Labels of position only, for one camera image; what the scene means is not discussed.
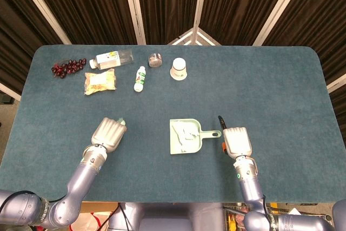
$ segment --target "mint green dustpan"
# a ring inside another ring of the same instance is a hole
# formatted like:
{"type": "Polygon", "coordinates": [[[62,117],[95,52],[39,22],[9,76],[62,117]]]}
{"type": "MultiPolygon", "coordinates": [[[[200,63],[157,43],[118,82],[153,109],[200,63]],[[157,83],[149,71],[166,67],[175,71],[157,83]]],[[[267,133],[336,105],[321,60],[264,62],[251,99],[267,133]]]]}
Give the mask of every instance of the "mint green dustpan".
{"type": "Polygon", "coordinates": [[[170,152],[171,154],[190,154],[198,152],[204,138],[219,138],[218,130],[202,131],[201,124],[192,118],[171,119],[170,152]]]}

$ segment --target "food package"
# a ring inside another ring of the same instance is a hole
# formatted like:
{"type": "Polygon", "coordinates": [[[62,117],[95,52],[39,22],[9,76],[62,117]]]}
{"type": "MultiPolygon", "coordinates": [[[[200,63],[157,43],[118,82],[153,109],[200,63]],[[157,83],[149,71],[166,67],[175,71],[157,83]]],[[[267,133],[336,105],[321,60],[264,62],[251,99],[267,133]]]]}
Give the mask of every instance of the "food package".
{"type": "Polygon", "coordinates": [[[116,77],[114,69],[109,69],[103,73],[85,73],[84,94],[91,95],[92,93],[103,90],[115,90],[116,77]]]}

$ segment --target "red grapes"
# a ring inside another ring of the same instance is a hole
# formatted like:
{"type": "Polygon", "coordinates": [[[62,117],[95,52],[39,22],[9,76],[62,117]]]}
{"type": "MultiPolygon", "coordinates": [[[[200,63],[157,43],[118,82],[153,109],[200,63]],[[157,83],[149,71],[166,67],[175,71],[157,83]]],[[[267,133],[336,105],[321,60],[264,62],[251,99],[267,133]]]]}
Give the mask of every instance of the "red grapes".
{"type": "Polygon", "coordinates": [[[69,60],[68,63],[63,63],[61,65],[55,64],[52,67],[52,73],[54,74],[54,77],[59,76],[60,78],[64,78],[66,74],[73,74],[76,73],[79,70],[83,70],[83,66],[86,65],[87,59],[79,59],[79,61],[76,60],[69,60]]]}

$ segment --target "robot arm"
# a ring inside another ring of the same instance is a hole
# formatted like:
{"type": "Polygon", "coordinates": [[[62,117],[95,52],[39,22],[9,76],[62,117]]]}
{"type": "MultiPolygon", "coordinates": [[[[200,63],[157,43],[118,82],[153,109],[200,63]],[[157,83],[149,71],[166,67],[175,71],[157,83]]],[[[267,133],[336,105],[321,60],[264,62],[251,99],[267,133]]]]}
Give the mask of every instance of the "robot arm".
{"type": "Polygon", "coordinates": [[[124,122],[122,119],[103,119],[92,136],[92,145],[85,149],[67,185],[67,194],[62,199],[49,202],[31,192],[18,194],[0,190],[0,223],[56,229],[75,222],[82,200],[107,159],[107,153],[117,148],[126,131],[124,122]]]}
{"type": "Polygon", "coordinates": [[[233,164],[244,202],[251,211],[244,217],[247,231],[333,231],[334,228],[317,216],[271,215],[267,213],[264,195],[257,178],[257,165],[251,158],[252,147],[245,127],[227,128],[222,117],[227,154],[236,162],[233,164]]]}

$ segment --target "dustpan handle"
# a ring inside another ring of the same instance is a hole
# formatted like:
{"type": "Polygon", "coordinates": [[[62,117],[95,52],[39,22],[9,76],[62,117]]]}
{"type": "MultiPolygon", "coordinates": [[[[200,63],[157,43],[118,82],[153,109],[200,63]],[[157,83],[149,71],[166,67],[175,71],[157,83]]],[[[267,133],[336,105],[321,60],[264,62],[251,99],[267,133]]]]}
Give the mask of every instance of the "dustpan handle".
{"type": "Polygon", "coordinates": [[[204,138],[219,138],[221,136],[221,132],[218,130],[215,131],[201,131],[200,132],[201,139],[204,138]]]}

